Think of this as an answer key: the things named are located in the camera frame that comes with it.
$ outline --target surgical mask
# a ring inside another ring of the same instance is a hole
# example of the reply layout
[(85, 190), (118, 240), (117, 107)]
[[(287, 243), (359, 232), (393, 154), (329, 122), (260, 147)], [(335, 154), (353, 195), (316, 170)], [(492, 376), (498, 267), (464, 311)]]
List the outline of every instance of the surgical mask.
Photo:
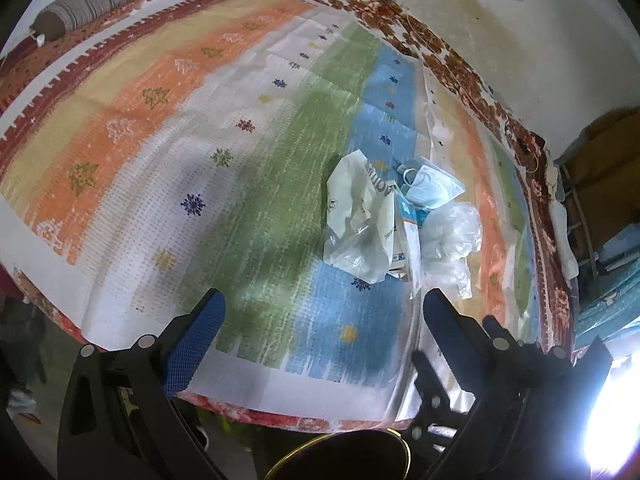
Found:
[(404, 181), (402, 194), (418, 207), (437, 209), (466, 190), (462, 182), (423, 156), (401, 164), (398, 173)]

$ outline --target orange stripe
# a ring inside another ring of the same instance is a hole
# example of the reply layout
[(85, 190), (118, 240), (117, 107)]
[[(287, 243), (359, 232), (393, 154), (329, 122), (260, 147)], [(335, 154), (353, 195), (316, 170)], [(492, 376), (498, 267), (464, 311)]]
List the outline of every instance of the orange stripe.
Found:
[(457, 100), (456, 115), (466, 133), (466, 147), (476, 170), (476, 206), (482, 222), (479, 287), (484, 299), (484, 315), (492, 314), (503, 324), (505, 300), (502, 280), (507, 250), (500, 231), (500, 214), (491, 188), (491, 174), (480, 133), (469, 113)]
[[(43, 221), (62, 221), (58, 233), (61, 243), (56, 251), (59, 254), (68, 251), (66, 259), (74, 264), (84, 232), (92, 222), (104, 193), (122, 165), (136, 155), (142, 142), (160, 129), (177, 106), (203, 84), (210, 72), (235, 61), (270, 30), (312, 7), (312, 4), (301, 0), (265, 6), (260, 11), (248, 14), (245, 19), (227, 25), (223, 30), (191, 41), (156, 59), (142, 76), (120, 91), (107, 110), (79, 128), (81, 132), (44, 174), (39, 184), (41, 189), (47, 190), (31, 203), (26, 215), (34, 232)], [(269, 24), (258, 21), (258, 16), (269, 16)], [(247, 23), (256, 23), (259, 27), (251, 25), (247, 28)], [(242, 43), (225, 40), (223, 35), (226, 34), (241, 34)], [(177, 58), (196, 60), (197, 70), (185, 75), (179, 73), (174, 65)], [(130, 128), (131, 133), (121, 137), (115, 144), (107, 128), (108, 121), (113, 119), (135, 120)]]

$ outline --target green stripe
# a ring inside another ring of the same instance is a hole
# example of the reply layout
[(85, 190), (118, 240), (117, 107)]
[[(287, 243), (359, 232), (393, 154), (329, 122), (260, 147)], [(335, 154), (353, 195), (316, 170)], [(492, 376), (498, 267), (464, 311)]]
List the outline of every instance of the green stripe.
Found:
[(380, 45), (356, 25), (345, 33), (301, 83), (276, 146), (256, 149), (241, 173), (251, 181), (202, 239), (180, 288), (186, 308), (210, 286), (221, 290), (227, 314), (216, 347), (231, 352), (240, 339), (238, 357), (269, 367), (293, 350), (294, 307), (309, 292), (313, 253), (322, 257), (326, 181)]
[(494, 159), (498, 170), (498, 177), (502, 183), (502, 191), (507, 203), (507, 211), (509, 212), (509, 220), (511, 227), (517, 232), (516, 240), (516, 261), (514, 274), (514, 288), (516, 304), (518, 311), (522, 316), (529, 306), (529, 294), (531, 289), (532, 276), (529, 272), (529, 255), (526, 251), (524, 237), (526, 236), (526, 218), (520, 206), (518, 199), (518, 191), (514, 187), (513, 174), (515, 171), (513, 162), (500, 147), (494, 145)]

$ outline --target bedspread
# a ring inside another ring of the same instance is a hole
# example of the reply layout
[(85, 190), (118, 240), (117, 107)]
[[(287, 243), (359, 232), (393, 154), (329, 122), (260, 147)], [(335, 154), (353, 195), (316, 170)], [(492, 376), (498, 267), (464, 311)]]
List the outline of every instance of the bedspread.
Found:
[(518, 338), (570, 344), (543, 141), (391, 0), (152, 0), (38, 50), (0, 87), (0, 262), (58, 324), (130, 346), (210, 287), (227, 318), (182, 396), (302, 431), (415, 414), (425, 349), (390, 276), (322, 262), (325, 184), (360, 149), (383, 178), (425, 155), (466, 185), (473, 298)]

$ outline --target crumpled plastic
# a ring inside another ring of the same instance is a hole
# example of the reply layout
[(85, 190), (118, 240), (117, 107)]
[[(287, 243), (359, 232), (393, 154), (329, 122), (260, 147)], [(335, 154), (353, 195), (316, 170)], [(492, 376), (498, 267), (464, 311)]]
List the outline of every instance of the crumpled plastic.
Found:
[(449, 202), (431, 211), (419, 231), (422, 270), (427, 290), (440, 288), (450, 300), (472, 297), (466, 257), (482, 245), (476, 206)]
[(394, 182), (382, 180), (360, 150), (327, 181), (323, 259), (367, 283), (382, 282), (394, 247)]

